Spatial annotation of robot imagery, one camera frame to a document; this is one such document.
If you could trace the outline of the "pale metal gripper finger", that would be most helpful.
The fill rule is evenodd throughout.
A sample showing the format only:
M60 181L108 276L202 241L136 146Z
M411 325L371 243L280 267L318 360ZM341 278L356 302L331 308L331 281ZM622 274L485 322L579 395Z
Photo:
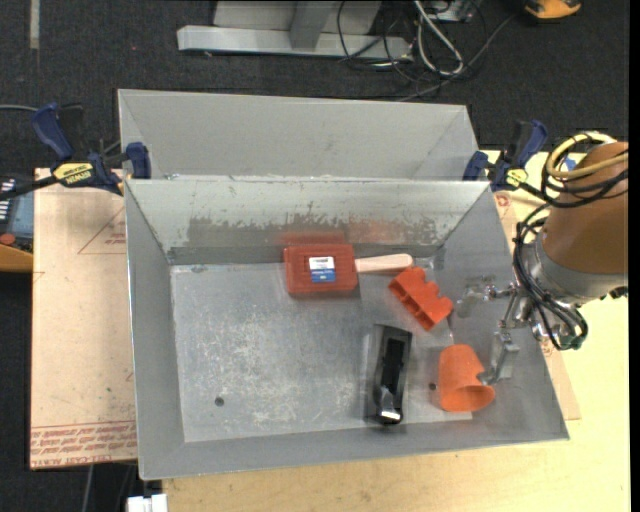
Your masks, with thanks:
M483 385L494 385L510 379L519 351L520 347L513 342L509 331L496 332L490 344L489 367L478 375L480 382Z
M513 284L504 287L498 287L490 282L471 284L464 289L462 296L456 301L456 313L459 317L469 317L477 304L506 298L513 293Z

